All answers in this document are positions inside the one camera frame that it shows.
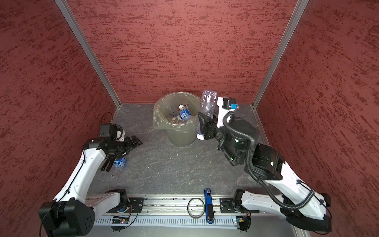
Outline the crushed blue label bottle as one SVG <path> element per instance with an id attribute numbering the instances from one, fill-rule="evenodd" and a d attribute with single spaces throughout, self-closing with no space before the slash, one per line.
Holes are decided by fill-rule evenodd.
<path id="1" fill-rule="evenodd" d="M 179 105 L 179 116 L 182 121 L 188 121 L 192 118 L 190 111 L 183 105 Z"/>

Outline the clear crushed bottle white cap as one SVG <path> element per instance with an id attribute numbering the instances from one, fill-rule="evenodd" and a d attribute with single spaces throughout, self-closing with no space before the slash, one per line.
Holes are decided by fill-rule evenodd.
<path id="1" fill-rule="evenodd" d="M 200 100 L 199 112 L 213 118 L 215 106 L 217 103 L 218 93 L 213 90 L 204 90 Z M 197 139 L 204 140 L 204 133 L 200 129 L 200 116 L 198 116 L 199 123 L 196 128 Z"/>

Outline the blue label bottle white cap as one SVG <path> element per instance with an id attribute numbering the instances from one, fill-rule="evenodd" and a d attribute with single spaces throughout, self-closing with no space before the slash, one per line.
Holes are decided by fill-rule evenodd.
<path id="1" fill-rule="evenodd" d="M 120 176 L 120 174 L 122 173 L 126 165 L 126 162 L 127 162 L 126 158 L 120 158 L 113 162 L 113 165 L 110 169 L 110 177 L 112 179 L 118 179 L 118 177 Z"/>

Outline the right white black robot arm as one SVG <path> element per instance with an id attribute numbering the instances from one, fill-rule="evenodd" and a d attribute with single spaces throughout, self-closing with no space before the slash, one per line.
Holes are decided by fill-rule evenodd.
<path id="1" fill-rule="evenodd" d="M 231 207 L 239 213 L 265 211 L 284 217 L 291 225 L 320 235 L 332 230 L 331 198 L 307 185 L 272 147 L 258 142 L 259 130 L 234 112 L 223 118 L 198 113 L 200 131 L 206 140 L 216 139 L 232 166 L 245 172 L 265 190 L 255 194 L 235 191 Z"/>

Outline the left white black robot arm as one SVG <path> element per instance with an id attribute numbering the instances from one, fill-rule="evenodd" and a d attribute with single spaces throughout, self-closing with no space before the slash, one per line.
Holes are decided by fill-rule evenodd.
<path id="1" fill-rule="evenodd" d="M 126 155 L 140 145 L 137 136 L 126 137 L 120 125 L 101 124 L 98 137 L 87 140 L 82 147 L 81 158 L 64 187 L 52 202 L 43 203 L 39 209 L 39 229 L 45 230 L 49 237 L 86 236 L 109 211 L 115 211 L 117 218 L 126 215 L 135 222 L 132 214 L 142 212 L 143 198 L 128 198 L 125 189 L 99 195 L 89 195 L 88 190 L 97 170 L 123 168 Z"/>

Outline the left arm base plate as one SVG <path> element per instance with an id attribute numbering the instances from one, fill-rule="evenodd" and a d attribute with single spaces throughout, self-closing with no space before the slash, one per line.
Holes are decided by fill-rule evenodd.
<path id="1" fill-rule="evenodd" d="M 143 204 L 144 204 L 144 198 L 140 197 L 128 197 L 127 204 L 121 204 L 121 206 L 117 206 L 111 210 L 109 210 L 107 213 L 116 213 L 116 214 L 127 214 L 127 213 L 141 213 Z"/>

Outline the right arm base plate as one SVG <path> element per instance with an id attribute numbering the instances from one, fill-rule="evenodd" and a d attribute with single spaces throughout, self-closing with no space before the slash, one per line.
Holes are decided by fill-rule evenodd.
<path id="1" fill-rule="evenodd" d="M 233 198 L 221 197 L 219 199 L 219 202 L 220 202 L 220 211 L 223 214 L 232 214 L 232 213 L 233 214 L 248 214 L 248 213 L 259 214 L 260 213 L 259 210 L 248 211 L 244 207 L 234 206 Z"/>

